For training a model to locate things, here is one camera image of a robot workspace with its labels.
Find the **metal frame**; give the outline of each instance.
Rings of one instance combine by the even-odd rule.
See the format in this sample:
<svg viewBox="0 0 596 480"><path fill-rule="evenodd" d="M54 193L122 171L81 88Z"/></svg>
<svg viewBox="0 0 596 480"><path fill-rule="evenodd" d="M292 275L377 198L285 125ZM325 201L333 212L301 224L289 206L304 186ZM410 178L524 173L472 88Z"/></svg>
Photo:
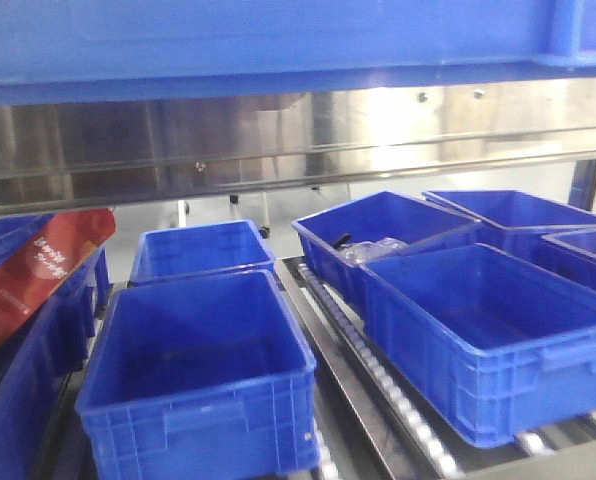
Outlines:
<svg viewBox="0 0 596 480"><path fill-rule="evenodd" d="M596 78L0 106L0 215L593 159Z"/></svg>

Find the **plastic crate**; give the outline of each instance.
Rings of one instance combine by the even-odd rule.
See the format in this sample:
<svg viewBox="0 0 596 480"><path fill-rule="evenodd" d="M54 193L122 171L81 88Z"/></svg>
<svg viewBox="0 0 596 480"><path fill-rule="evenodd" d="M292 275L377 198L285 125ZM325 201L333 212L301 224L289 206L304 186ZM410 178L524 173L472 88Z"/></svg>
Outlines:
<svg viewBox="0 0 596 480"><path fill-rule="evenodd" d="M157 230L140 236L129 282L147 285L261 268L273 272L275 259L251 220Z"/></svg>
<svg viewBox="0 0 596 480"><path fill-rule="evenodd" d="M45 303L0 348L0 479L28 480L72 365L58 314Z"/></svg>
<svg viewBox="0 0 596 480"><path fill-rule="evenodd" d="M109 295L113 285L109 280L109 269L107 267L107 253L104 248L101 248L100 257L96 262L95 273L96 277L96 307L103 308L109 301ZM89 331L88 335L93 337L94 332Z"/></svg>
<svg viewBox="0 0 596 480"><path fill-rule="evenodd" d="M596 408L596 292L485 245L371 263L368 335L469 443Z"/></svg>
<svg viewBox="0 0 596 480"><path fill-rule="evenodd" d="M596 226L592 213L516 190L444 190L423 195L482 220L479 242L530 262L539 262L542 235Z"/></svg>
<svg viewBox="0 0 596 480"><path fill-rule="evenodd" d="M313 468L315 360L268 271L119 292L76 403L101 480Z"/></svg>
<svg viewBox="0 0 596 480"><path fill-rule="evenodd" d="M500 64L542 78L530 67L596 66L596 0L0 0L0 89L14 95L66 84L83 99L103 80L162 94L154 79L181 89L190 77L389 67L468 66L463 81L474 82Z"/></svg>
<svg viewBox="0 0 596 480"><path fill-rule="evenodd" d="M106 258L104 249L99 248L56 290L56 295L63 298L61 311L73 319L72 335L81 338L79 348L74 350L81 360L87 358L87 337L96 334L95 314L100 298L109 295L111 285L103 273L106 273Z"/></svg>
<svg viewBox="0 0 596 480"><path fill-rule="evenodd" d="M412 254L474 243L480 222L385 191L298 219L293 227L311 271L334 287L362 316L364 285L360 268L332 246L341 235L350 234L353 243L395 238L408 244L398 253Z"/></svg>
<svg viewBox="0 0 596 480"><path fill-rule="evenodd" d="M596 290L596 229L543 237L541 266Z"/></svg>
<svg viewBox="0 0 596 480"><path fill-rule="evenodd" d="M52 215L0 218L0 265L40 230Z"/></svg>

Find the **metal shelf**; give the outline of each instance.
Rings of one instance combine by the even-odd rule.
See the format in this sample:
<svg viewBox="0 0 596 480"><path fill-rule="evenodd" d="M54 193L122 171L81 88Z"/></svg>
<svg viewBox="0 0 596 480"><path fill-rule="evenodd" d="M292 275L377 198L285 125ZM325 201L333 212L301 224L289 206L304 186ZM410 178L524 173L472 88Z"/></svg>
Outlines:
<svg viewBox="0 0 596 480"><path fill-rule="evenodd" d="M472 447L364 337L362 320L302 261L280 260L276 272L319 361L315 405L322 462L289 480L596 480L596 412L523 432L514 444ZM38 479L96 479L73 411L82 377L72 375L66 388Z"/></svg>
<svg viewBox="0 0 596 480"><path fill-rule="evenodd" d="M596 159L596 78L0 106L0 215Z"/></svg>

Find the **floor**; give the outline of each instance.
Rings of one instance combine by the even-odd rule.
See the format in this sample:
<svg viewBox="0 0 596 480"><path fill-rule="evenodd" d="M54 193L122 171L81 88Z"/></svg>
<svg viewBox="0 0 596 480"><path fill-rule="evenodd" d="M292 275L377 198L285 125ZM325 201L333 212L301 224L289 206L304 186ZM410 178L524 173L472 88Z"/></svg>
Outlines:
<svg viewBox="0 0 596 480"><path fill-rule="evenodd" d="M422 191L433 189L517 189L566 203L574 166L573 163L565 163L386 179L349 185L323 185L318 190L305 187L272 191L267 193L271 228L268 241L279 258L301 255L298 237L291 227L292 220L348 201L350 196L351 199L355 199L380 190L421 196ZM188 199L187 202L187 225L240 218L251 218L256 224L263 224L263 197L260 193L240 195L237 205L231 204L226 195ZM107 258L111 280L122 282L129 278L140 234L177 226L178 203L169 201L119 206L115 209L115 214L118 228L117 233L107 243Z"/></svg>

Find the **red item in crate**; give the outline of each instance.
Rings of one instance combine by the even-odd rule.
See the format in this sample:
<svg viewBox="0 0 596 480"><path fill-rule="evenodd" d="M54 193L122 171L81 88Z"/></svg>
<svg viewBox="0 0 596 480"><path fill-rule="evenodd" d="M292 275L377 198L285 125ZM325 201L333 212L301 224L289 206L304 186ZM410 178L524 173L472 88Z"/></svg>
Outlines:
<svg viewBox="0 0 596 480"><path fill-rule="evenodd" d="M109 209L56 214L0 266L0 345L116 230Z"/></svg>

